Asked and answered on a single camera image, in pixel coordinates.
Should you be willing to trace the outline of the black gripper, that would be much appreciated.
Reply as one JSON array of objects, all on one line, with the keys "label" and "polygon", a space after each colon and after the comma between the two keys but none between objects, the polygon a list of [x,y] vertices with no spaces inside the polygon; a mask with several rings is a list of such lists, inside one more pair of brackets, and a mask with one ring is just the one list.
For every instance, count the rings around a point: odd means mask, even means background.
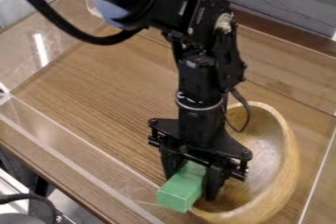
[{"label": "black gripper", "polygon": [[220,106],[207,110],[179,111],[178,119],[148,120],[148,143],[159,148],[166,179],[194,161],[207,169],[206,199],[215,200],[228,178],[244,181],[252,151],[228,133],[227,110]]}]

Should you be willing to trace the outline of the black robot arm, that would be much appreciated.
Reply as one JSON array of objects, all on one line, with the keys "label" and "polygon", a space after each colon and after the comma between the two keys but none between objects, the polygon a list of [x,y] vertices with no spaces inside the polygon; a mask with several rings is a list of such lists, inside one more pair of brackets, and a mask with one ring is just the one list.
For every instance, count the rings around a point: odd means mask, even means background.
[{"label": "black robot arm", "polygon": [[188,161],[207,169],[203,195],[214,200],[227,179],[247,178],[252,151],[227,131],[227,100],[238,95],[247,65],[227,0],[94,0],[106,21],[124,30],[158,28],[179,70],[176,119],[152,118],[148,143],[159,148],[164,174]]}]

